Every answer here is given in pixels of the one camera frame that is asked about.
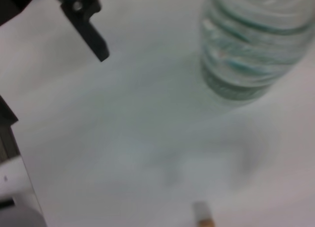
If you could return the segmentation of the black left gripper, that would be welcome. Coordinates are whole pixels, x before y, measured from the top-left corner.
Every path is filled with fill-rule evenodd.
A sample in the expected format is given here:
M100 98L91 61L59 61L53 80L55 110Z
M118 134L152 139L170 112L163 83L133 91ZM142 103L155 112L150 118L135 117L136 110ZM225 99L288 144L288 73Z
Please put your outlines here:
M19 15L32 0L0 0L0 24ZM110 56L106 41L90 23L90 18L101 11L99 0L58 0L69 22L74 26L91 51L103 62Z

